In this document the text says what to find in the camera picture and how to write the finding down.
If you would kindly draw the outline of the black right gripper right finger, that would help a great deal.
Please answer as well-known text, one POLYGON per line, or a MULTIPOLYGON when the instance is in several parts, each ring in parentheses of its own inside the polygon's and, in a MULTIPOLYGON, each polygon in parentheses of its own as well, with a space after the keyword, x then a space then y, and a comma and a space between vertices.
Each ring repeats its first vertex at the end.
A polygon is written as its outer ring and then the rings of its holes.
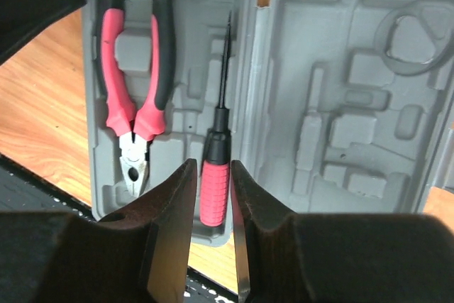
POLYGON ((298 214, 231 164, 240 302, 452 302, 453 233, 424 214, 298 214))

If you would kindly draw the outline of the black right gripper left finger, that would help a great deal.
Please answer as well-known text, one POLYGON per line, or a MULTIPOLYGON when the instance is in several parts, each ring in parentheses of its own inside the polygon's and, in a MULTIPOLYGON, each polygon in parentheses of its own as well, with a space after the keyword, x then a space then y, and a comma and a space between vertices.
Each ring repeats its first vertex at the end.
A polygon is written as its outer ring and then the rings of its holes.
POLYGON ((197 163, 91 222, 64 211, 1 215, 2 302, 181 302, 197 163))

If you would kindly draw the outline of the pink handled pliers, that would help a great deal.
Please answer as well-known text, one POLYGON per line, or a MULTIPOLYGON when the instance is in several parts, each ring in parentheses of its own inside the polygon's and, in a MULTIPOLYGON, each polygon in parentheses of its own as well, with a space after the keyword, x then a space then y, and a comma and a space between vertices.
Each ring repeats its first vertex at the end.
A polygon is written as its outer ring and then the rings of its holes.
POLYGON ((152 0, 150 28, 126 27, 126 0, 96 0, 96 68, 106 92, 106 126, 118 137, 127 190, 147 186, 149 147, 165 132, 176 67, 172 0, 152 0))

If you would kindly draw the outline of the grey plastic tool case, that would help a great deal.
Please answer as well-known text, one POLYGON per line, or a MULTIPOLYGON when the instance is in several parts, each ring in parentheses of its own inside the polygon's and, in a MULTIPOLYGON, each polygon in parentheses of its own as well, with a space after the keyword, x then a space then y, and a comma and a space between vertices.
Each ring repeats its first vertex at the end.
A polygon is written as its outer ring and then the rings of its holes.
MULTIPOLYGON (((152 0, 126 0, 149 30, 152 0)), ((147 188, 202 158, 231 19, 231 156, 299 212, 416 213, 453 189, 453 0, 173 0, 176 72, 147 188)), ((82 10, 92 214, 132 200, 82 10)))

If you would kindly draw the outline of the pink black screwdriver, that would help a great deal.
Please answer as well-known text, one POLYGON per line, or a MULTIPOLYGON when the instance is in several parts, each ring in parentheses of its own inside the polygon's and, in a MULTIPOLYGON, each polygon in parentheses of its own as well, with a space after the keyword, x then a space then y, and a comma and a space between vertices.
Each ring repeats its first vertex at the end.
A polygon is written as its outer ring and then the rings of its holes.
POLYGON ((214 109, 214 123, 208 130, 203 150, 199 215, 210 227, 220 226, 226 215, 231 162, 231 131, 228 127, 230 111, 226 107, 226 85, 231 56, 231 19, 228 19, 221 61, 218 104, 214 109))

